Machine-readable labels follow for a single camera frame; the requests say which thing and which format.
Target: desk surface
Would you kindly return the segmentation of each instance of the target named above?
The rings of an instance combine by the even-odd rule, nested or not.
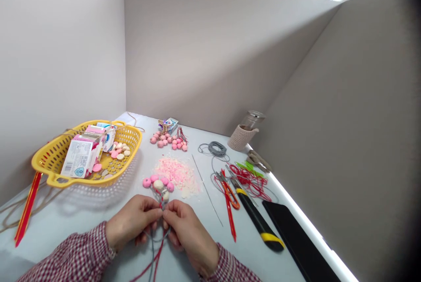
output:
[[[280,279],[294,282],[305,281],[288,250],[274,253],[266,247],[244,208],[240,208],[238,211],[232,209],[237,232],[237,243],[234,243],[232,239],[225,198],[215,188],[210,178],[212,173],[211,157],[200,154],[197,148],[202,143],[218,141],[226,145],[228,149],[227,154],[232,162],[245,161],[247,157],[245,153],[236,152],[229,148],[227,146],[228,137],[226,136],[186,126],[182,127],[184,134],[189,138],[189,150],[187,152],[173,151],[168,146],[157,148],[156,145],[149,143],[152,133],[157,131],[157,120],[137,114],[133,114],[133,116],[137,119],[137,126],[143,127],[146,133],[143,135],[142,144],[133,163],[128,168],[128,173],[120,178],[116,184],[108,188],[72,186],[65,189],[52,203],[31,218],[28,230],[18,248],[14,247],[13,241],[16,233],[15,228],[0,234],[0,256],[2,259],[0,275],[5,277],[3,281],[14,281],[34,263],[48,256],[70,234],[89,231],[101,221],[110,219],[133,195],[139,193],[152,196],[149,189],[142,187],[142,180],[153,174],[154,167],[163,156],[171,156],[172,158],[186,161],[194,169],[195,177],[201,186],[199,194],[192,195],[184,200],[181,198],[181,191],[176,189],[171,194],[170,199],[179,199],[190,204],[215,241],[220,242],[263,281],[280,281]],[[134,120],[127,113],[122,114],[118,120],[125,121],[127,124],[134,124]],[[192,154],[223,226],[221,226],[206,190],[201,184],[200,176],[192,160]],[[222,162],[214,161],[214,164],[215,169],[224,168]],[[326,245],[321,235],[285,189],[283,189],[274,175],[269,174],[268,178],[268,188],[272,191],[272,193],[268,192],[268,194],[274,202],[284,204],[291,210],[294,217],[304,228],[341,281],[356,281],[347,267]],[[5,206],[25,197],[28,191],[29,188],[17,195]],[[40,204],[47,192],[47,188],[39,191],[35,206]],[[274,232],[277,233],[261,204],[261,200],[257,200],[257,203],[259,205],[258,210]],[[19,219],[22,209],[14,212],[10,219],[12,221]],[[6,215],[7,212],[0,215],[0,220],[3,221]],[[156,235],[156,237],[162,236],[161,228],[158,229]],[[151,257],[150,241],[146,245],[136,248],[134,244],[130,243],[105,271],[103,280],[129,281],[147,266],[151,261]],[[147,276],[142,277],[140,281],[146,281]],[[186,255],[175,252],[168,242],[165,241],[159,262],[157,280],[197,281],[198,278],[191,268]]]

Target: plaid sleeve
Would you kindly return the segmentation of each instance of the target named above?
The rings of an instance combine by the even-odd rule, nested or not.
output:
[[[100,281],[115,256],[108,246],[105,224],[84,234],[71,234],[18,281]]]
[[[207,280],[200,277],[201,282],[261,282],[259,277],[253,273],[248,267],[237,260],[230,252],[228,252],[220,243],[218,267],[213,275]]]

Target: white wall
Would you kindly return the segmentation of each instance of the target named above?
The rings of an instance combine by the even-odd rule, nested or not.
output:
[[[418,5],[343,3],[269,108],[254,141],[360,281],[393,281],[416,229]]]
[[[0,0],[0,205],[64,129],[125,110],[124,0]]]
[[[125,0],[128,110],[231,135],[267,110],[338,4]]]

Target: bead keychain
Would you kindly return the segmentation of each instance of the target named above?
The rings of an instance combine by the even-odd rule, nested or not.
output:
[[[151,144],[157,144],[159,148],[162,148],[167,145],[172,145],[172,149],[177,150],[181,149],[187,151],[187,138],[183,134],[183,129],[181,127],[177,130],[177,135],[171,136],[170,133],[165,133],[165,131],[157,131],[150,138]]]
[[[165,204],[169,201],[170,199],[170,192],[174,191],[174,184],[172,184],[171,182],[169,182],[169,180],[166,177],[162,177],[161,179],[159,179],[159,177],[157,175],[152,175],[150,178],[145,178],[142,181],[142,185],[144,188],[151,188],[154,193],[157,193],[159,195],[159,207],[163,210],[165,208]],[[159,263],[159,258],[161,256],[161,252],[162,252],[162,248],[164,246],[164,239],[168,236],[168,234],[170,233],[171,227],[167,230],[164,231],[163,237],[162,239],[159,240],[154,240],[153,237],[153,230],[151,228],[150,231],[150,235],[146,233],[146,235],[148,236],[148,238],[151,239],[152,241],[152,261],[148,264],[148,266],[142,271],[142,273],[140,273],[138,276],[136,276],[135,278],[133,278],[132,280],[130,280],[130,282],[134,282],[137,281],[139,278],[141,278],[146,271],[148,271],[149,267],[151,267],[150,270],[150,274],[149,274],[149,282],[152,279],[152,270],[153,270],[153,263],[156,261],[156,265],[155,265],[155,271],[153,274],[153,282],[155,282],[156,276],[157,276],[157,269],[158,269],[158,263]],[[158,253],[155,256],[155,249],[153,246],[153,243],[161,243],[161,246],[159,247]]]

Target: knitting needle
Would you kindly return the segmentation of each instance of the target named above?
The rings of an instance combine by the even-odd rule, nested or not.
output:
[[[193,156],[193,154],[192,154],[192,157],[193,157],[194,164],[196,165],[197,172],[199,173],[200,179],[202,179],[202,183],[203,183],[203,186],[205,187],[205,190],[206,190],[207,196],[209,197],[209,201],[210,201],[210,203],[212,204],[212,207],[214,208],[215,214],[216,214],[216,216],[218,217],[219,222],[221,223],[222,227],[224,227],[224,224],[222,224],[221,219],[219,218],[219,215],[218,215],[218,213],[216,212],[216,209],[215,209],[215,207],[214,207],[214,204],[212,203],[211,196],[209,195],[209,192],[208,192],[208,191],[207,191],[207,189],[206,189],[206,185],[205,185],[205,183],[203,182],[202,175],[200,174],[199,167],[197,166],[196,161],[194,160],[194,156]]]

